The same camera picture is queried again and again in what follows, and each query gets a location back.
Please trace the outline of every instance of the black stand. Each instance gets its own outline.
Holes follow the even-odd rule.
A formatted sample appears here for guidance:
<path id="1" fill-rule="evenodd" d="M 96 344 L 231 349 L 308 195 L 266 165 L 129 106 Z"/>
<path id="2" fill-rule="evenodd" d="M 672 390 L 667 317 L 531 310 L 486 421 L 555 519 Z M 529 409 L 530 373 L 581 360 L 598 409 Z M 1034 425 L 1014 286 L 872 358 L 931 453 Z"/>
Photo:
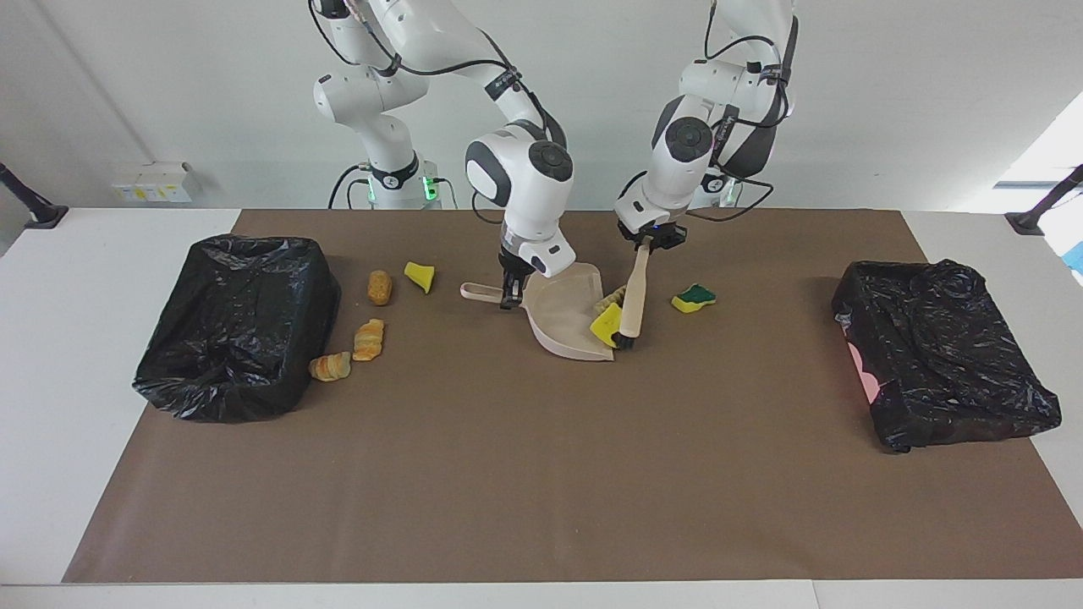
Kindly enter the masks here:
<path id="1" fill-rule="evenodd" d="M 30 210 L 30 220 L 26 223 L 27 229 L 52 229 L 60 224 L 61 218 L 67 213 L 67 206 L 49 203 L 49 199 L 19 181 L 2 163 L 0 163 L 0 182 L 8 186 L 8 190 Z"/>
<path id="2" fill-rule="evenodd" d="M 1042 229 L 1038 228 L 1038 220 L 1043 213 L 1053 209 L 1060 199 L 1065 198 L 1065 195 L 1072 192 L 1081 182 L 1083 182 L 1083 165 L 1077 167 L 1072 171 L 1072 174 L 1066 178 L 1064 182 L 1054 186 L 1049 191 L 1049 194 L 1045 195 L 1045 198 L 1034 206 L 1034 209 L 1021 213 L 1005 213 L 1004 217 L 1008 219 L 1008 224 L 1012 224 L 1012 228 L 1020 235 L 1044 236 L 1045 233 L 1042 232 Z"/>

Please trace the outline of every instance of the croissant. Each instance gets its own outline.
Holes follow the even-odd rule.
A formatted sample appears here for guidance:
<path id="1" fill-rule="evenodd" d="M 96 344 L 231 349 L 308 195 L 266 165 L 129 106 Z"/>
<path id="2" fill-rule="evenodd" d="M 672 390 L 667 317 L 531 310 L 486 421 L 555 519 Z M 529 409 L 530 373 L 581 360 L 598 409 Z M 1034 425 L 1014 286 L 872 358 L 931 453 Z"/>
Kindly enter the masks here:
<path id="1" fill-rule="evenodd" d="M 316 380 L 331 383 L 350 376 L 350 352 L 334 353 L 309 362 L 309 374 Z"/>
<path id="2" fill-rule="evenodd" d="M 370 362 L 383 350 L 383 321 L 368 320 L 353 335 L 353 361 Z"/>

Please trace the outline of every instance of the brown table covering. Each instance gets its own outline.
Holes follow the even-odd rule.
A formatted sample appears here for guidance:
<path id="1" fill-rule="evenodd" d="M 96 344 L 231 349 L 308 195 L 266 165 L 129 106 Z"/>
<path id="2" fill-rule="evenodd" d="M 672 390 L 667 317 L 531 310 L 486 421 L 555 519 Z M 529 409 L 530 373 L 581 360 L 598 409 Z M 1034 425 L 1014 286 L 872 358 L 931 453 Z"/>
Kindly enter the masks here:
<path id="1" fill-rule="evenodd" d="M 328 255 L 328 351 L 376 316 L 384 353 L 277 420 L 148 407 L 64 581 L 1083 576 L 1083 533 L 1029 440 L 880 449 L 830 299 L 853 260 L 924 261 L 899 213 L 688 225 L 651 261 L 635 350 L 580 363 L 523 312 L 459 298 L 499 281 L 497 231 L 469 212 L 245 211 L 235 232 Z M 623 283 L 612 213 L 562 226 Z M 438 267 L 431 295 L 407 260 Z M 375 269 L 395 277 L 386 308 L 364 297 Z M 684 315 L 667 301 L 693 282 L 719 302 Z"/>

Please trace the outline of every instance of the green indicator light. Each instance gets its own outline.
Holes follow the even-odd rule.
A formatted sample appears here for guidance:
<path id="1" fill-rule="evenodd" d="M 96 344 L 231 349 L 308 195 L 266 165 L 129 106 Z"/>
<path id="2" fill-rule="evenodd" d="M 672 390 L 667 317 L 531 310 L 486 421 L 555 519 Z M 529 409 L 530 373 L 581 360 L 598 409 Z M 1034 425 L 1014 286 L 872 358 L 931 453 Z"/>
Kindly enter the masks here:
<path id="1" fill-rule="evenodd" d="M 432 183 L 432 178 L 421 178 L 421 182 L 425 183 L 425 198 L 429 200 L 436 200 L 436 197 L 440 196 L 440 191 L 436 190 L 435 184 Z"/>

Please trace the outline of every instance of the yellow and green sponge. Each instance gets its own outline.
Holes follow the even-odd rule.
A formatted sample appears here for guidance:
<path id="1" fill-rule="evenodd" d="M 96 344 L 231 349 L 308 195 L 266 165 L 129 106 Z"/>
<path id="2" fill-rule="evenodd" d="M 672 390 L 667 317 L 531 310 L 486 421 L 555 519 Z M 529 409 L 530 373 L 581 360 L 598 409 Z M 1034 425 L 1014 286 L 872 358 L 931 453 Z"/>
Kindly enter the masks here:
<path id="1" fill-rule="evenodd" d="M 694 313 L 707 304 L 718 302 L 714 291 L 700 284 L 692 284 L 688 289 L 673 297 L 669 301 L 681 313 Z"/>

